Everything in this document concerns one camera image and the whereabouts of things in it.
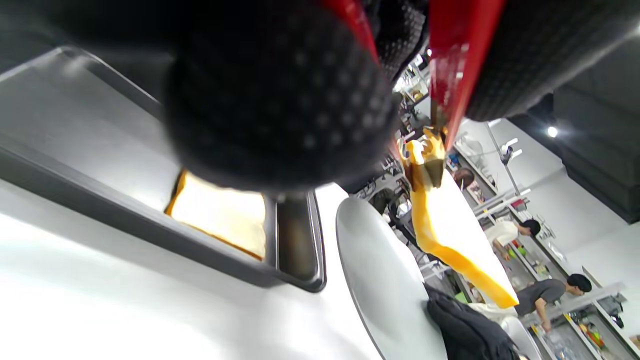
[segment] kitchen shelf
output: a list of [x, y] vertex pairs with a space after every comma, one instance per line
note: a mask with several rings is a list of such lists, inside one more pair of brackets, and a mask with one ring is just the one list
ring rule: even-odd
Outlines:
[[453, 145], [453, 149], [458, 155], [458, 159], [464, 162], [464, 164], [462, 164], [461, 162], [461, 165], [471, 169], [475, 173], [476, 182], [480, 184], [480, 189], [482, 190], [482, 192], [485, 195], [491, 195], [490, 197], [487, 197], [486, 200], [496, 196], [496, 194], [498, 194], [498, 189], [496, 189], [496, 187], [494, 187], [494, 185], [491, 184], [489, 179], [487, 179], [486, 176], [484, 176], [484, 174], [476, 167], [475, 164], [473, 164], [471, 161], [467, 159], [466, 155], [464, 155], [460, 150], [458, 150], [457, 146]]
[[[457, 168], [451, 165], [448, 161], [446, 161], [446, 164], [447, 164], [447, 168], [451, 173], [457, 170]], [[462, 194], [465, 196], [465, 199], [467, 200], [467, 204], [469, 204], [471, 208], [474, 208], [477, 205], [480, 205], [483, 203], [480, 201], [480, 199], [478, 199], [478, 196], [474, 192], [469, 190], [469, 188], [464, 189]]]
[[530, 333], [532, 334], [534, 341], [537, 344], [539, 344], [538, 350], [540, 351], [540, 354], [547, 360], [556, 360], [556, 355], [554, 354], [554, 351], [551, 349], [546, 339], [541, 334], [540, 330], [538, 330], [537, 327], [531, 327], [530, 330], [531, 330]]
[[[458, 153], [460, 166], [467, 167], [475, 173], [476, 182], [478, 182], [483, 194], [487, 197], [490, 195], [494, 196], [497, 191], [495, 187], [489, 183], [484, 174], [480, 173], [477, 167], [468, 161], [465, 155], [455, 147], [454, 150]], [[455, 168], [450, 166], [448, 163], [447, 166], [449, 167], [449, 170], [455, 170]], [[478, 204], [476, 201], [468, 202], [472, 208]], [[503, 211], [493, 214], [489, 217], [492, 223], [495, 223], [495, 219], [493, 219], [494, 216], [496, 218], [508, 217], [510, 220], [514, 220], [519, 223], [522, 223], [524, 220], [532, 217], [530, 214], [526, 213], [526, 211], [523, 213], [516, 211], [510, 204], [503, 204], [501, 206], [505, 207], [504, 212], [506, 214], [504, 214]], [[516, 259], [512, 259], [509, 262], [500, 259], [503, 265], [506, 266], [510, 279], [512, 279], [512, 277], [518, 277], [518, 279], [521, 280], [520, 282], [541, 281], [547, 277], [564, 280], [568, 274], [571, 273], [567, 271], [564, 261], [556, 256], [550, 246], [547, 245], [548, 240], [539, 240], [534, 236], [519, 236], [518, 242], [527, 250], [526, 255], [521, 254], [515, 246], [510, 244], [508, 246], [515, 252]], [[546, 269], [544, 269], [543, 273], [539, 274], [536, 271], [536, 266], [544, 266]], [[611, 320], [597, 301], [590, 303], [588, 308], [591, 312], [589, 319], [591, 322], [596, 323], [596, 327], [601, 331], [602, 336], [605, 337], [605, 341], [609, 340], [607, 348], [614, 356], [624, 360], [640, 359], [640, 354], [638, 354], [633, 344], [631, 344], [626, 337], [620, 334], [620, 330], [617, 328], [617, 325]], [[603, 357], [600, 354], [600, 349], [587, 338], [587, 336], [580, 330], [580, 327], [571, 320], [570, 316], [564, 315], [560, 318], [556, 318], [552, 323], [554, 324], [554, 330], [549, 336], [554, 337], [556, 343], [560, 342], [566, 348], [571, 349], [577, 359], [603, 360]], [[540, 342], [541, 345], [541, 348], [539, 348], [540, 352], [543, 353], [545, 357], [550, 357], [554, 354], [555, 345], [552, 342], [548, 342], [547, 339], [548, 336], [546, 334], [536, 335], [536, 341]]]

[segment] white wall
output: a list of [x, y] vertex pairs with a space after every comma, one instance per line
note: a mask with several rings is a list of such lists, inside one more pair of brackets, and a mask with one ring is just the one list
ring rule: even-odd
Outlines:
[[[512, 146], [514, 150], [522, 149], [523, 152], [509, 162], [509, 170], [516, 184], [523, 189], [536, 186], [563, 168], [560, 158], [507, 120], [494, 123], [491, 131], [498, 145], [514, 138], [518, 139], [518, 142]], [[497, 182], [498, 191], [513, 188], [507, 172], [500, 162], [500, 156], [495, 152], [495, 146], [485, 123], [466, 120], [459, 130], [460, 134], [465, 132], [482, 144], [484, 152], [491, 152], [484, 155], [484, 160], [490, 174]]]
[[[467, 121], [461, 131], [483, 146], [492, 144], [484, 124]], [[527, 210], [553, 230], [553, 242], [567, 257], [570, 270], [579, 272], [584, 266], [603, 286], [624, 282], [628, 302], [623, 305], [623, 334], [640, 334], [640, 223], [628, 225], [571, 180], [556, 155], [510, 122], [495, 124], [492, 132], [499, 144], [518, 138], [514, 149], [523, 149], [523, 154], [509, 162], [509, 169], [517, 183], [532, 188]], [[492, 171], [505, 174], [498, 156], [492, 158]]]

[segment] ceiling light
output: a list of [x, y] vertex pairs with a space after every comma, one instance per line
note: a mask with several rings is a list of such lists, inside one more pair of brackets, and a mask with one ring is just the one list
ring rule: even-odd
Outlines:
[[558, 129], [556, 129], [554, 126], [549, 126], [549, 128], [547, 129], [547, 135], [549, 135], [549, 137], [551, 138], [555, 138], [556, 136], [558, 136]]

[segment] metal shelf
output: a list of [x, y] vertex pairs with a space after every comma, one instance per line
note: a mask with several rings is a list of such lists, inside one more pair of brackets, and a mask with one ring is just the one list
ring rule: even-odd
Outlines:
[[537, 327], [531, 327], [531, 332], [534, 335], [534, 339], [538, 340], [537, 342], [540, 343], [540, 346], [538, 347], [538, 350], [540, 350], [540, 352], [542, 353], [542, 356], [547, 356], [550, 360], [556, 360], [556, 355], [554, 354], [554, 351], [551, 349], [551, 347], [547, 343], [546, 339], [543, 337], [543, 335], [538, 330], [538, 328]]
[[591, 356], [593, 356], [594, 359], [602, 360], [602, 356], [600, 356], [600, 351], [597, 350], [593, 344], [591, 344], [589, 339], [587, 339], [587, 336], [582, 332], [582, 330], [580, 330], [580, 327], [578, 327], [578, 325], [575, 322], [573, 322], [573, 319], [571, 319], [571, 317], [568, 314], [564, 314], [564, 318], [569, 323], [569, 326], [573, 329], [573, 331], [576, 334], [578, 334], [578, 338], [580, 339], [582, 344], [587, 348]]
[[481, 185], [484, 185], [484, 187], [489, 190], [490, 195], [496, 196], [498, 194], [498, 189], [496, 189], [496, 187], [494, 187], [491, 182], [489, 182], [489, 179], [486, 178], [486, 176], [484, 176], [484, 174], [476, 167], [475, 164], [473, 164], [471, 161], [469, 161], [467, 159], [467, 156], [464, 155], [460, 150], [458, 150], [458, 147], [456, 145], [453, 145], [453, 149], [456, 151], [456, 153], [458, 154], [458, 156], [460, 158], [462, 158], [462, 160], [467, 163], [468, 167], [473, 170], [474, 173], [476, 173], [476, 181], [478, 179], [481, 180]]
[[[495, 192], [495, 188], [488, 182], [487, 178], [485, 178], [485, 176], [480, 173], [480, 171], [478, 171], [475, 165], [467, 161], [466, 157], [457, 149], [456, 152], [460, 156], [460, 165], [468, 167], [472, 171], [474, 171], [476, 173], [476, 180], [480, 180], [484, 183], [483, 185], [485, 185], [488, 190], [490, 190], [491, 192]], [[520, 223], [526, 220], [526, 218], [524, 218], [522, 214], [517, 212], [510, 204], [506, 204], [504, 207], [508, 209], [513, 220], [516, 220]], [[510, 264], [508, 264], [510, 270], [512, 270], [512, 276], [517, 274], [519, 277], [521, 277], [523, 276], [523, 274], [526, 274], [536, 281], [544, 280], [545, 277], [538, 274], [531, 265], [534, 261], [539, 261], [541, 265], [545, 265], [548, 269], [548, 274], [552, 278], [564, 279], [568, 274], [570, 274], [565, 266], [563, 266], [562, 260], [554, 254], [554, 252], [546, 245], [544, 241], [538, 240], [534, 236], [520, 236], [518, 238], [518, 241], [527, 249], [527, 255], [523, 256], [520, 251], [518, 251], [518, 249], [516, 249], [514, 246], [512, 246], [511, 244], [508, 245], [508, 247], [516, 254], [517, 262], [520, 263], [517, 266], [514, 266], [514, 261], [511, 261]], [[640, 359], [640, 354], [638, 354], [636, 348], [633, 346], [633, 344], [630, 343], [628, 339], [620, 334], [617, 326], [606, 314], [604, 309], [602, 309], [600, 304], [595, 301], [590, 306], [593, 306], [593, 318], [596, 319], [595, 322], [598, 322], [596, 326], [600, 329], [601, 332], [606, 332], [604, 336], [609, 339], [610, 344], [607, 344], [607, 347], [610, 348], [613, 355], [618, 357], [621, 356], [621, 359], [625, 360]], [[578, 356], [578, 359], [602, 360], [599, 349], [597, 349], [596, 346], [592, 344], [587, 336], [580, 330], [580, 327], [573, 322], [570, 316], [564, 314], [564, 320], [561, 320], [559, 326], [557, 325], [557, 320], [555, 321], [555, 323], [556, 326], [552, 331], [555, 332], [554, 336], [560, 336], [561, 343], [573, 350], [575, 352], [575, 355]], [[541, 352], [544, 352], [549, 356], [554, 354], [552, 347], [545, 341], [545, 335], [536, 334], [536, 337], [537, 340], [541, 343]]]

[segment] baking tray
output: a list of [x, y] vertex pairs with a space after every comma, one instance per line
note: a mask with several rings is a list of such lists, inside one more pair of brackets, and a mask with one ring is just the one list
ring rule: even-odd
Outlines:
[[257, 286], [326, 281], [315, 193], [268, 200], [260, 262], [163, 213], [182, 170], [162, 106], [82, 49], [59, 47], [0, 74], [0, 178]]

